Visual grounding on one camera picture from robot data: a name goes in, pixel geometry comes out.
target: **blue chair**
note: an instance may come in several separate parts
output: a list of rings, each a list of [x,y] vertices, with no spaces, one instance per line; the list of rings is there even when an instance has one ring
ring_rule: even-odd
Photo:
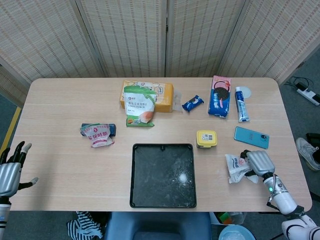
[[[173,233],[181,240],[212,239],[208,212],[112,212],[105,240],[134,240],[139,232]]]

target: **black tray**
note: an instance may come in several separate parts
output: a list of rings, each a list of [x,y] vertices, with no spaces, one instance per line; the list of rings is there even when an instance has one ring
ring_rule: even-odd
[[[132,208],[194,208],[197,205],[191,144],[135,144]]]

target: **power strip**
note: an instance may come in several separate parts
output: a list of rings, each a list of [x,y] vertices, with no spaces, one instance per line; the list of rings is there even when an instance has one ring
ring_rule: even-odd
[[[299,94],[304,96],[306,99],[308,99],[314,105],[316,105],[316,106],[320,105],[320,95],[319,94],[316,94],[311,90],[308,90],[307,86],[301,82],[298,82],[295,86],[298,88],[297,92]]]

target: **wooden table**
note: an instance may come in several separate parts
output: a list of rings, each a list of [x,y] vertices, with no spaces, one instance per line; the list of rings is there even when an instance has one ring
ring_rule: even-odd
[[[191,143],[197,207],[182,211],[272,211],[266,206],[268,190],[247,179],[229,184],[225,154],[261,150],[234,140],[236,126],[270,135],[267,153],[276,173],[296,202],[309,210],[312,200],[295,147],[277,83],[271,78],[233,78],[227,119],[208,115],[212,78],[130,78],[173,83],[181,103],[199,95],[204,100],[190,113],[156,112],[152,128],[126,127],[119,96],[124,78],[38,79],[32,83],[12,146],[31,142],[21,182],[38,176],[38,183],[10,200],[12,210],[45,211],[177,211],[133,209],[129,206],[132,146],[135,143]],[[250,122],[238,123],[236,86],[248,86]],[[82,123],[114,123],[115,144],[91,148],[79,133]],[[195,146],[197,130],[215,130],[218,145]]]

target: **blue bucket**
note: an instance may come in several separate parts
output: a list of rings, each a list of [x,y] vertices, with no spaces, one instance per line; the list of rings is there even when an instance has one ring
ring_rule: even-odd
[[[256,240],[253,234],[241,225],[229,225],[225,227],[220,235],[219,240]]]

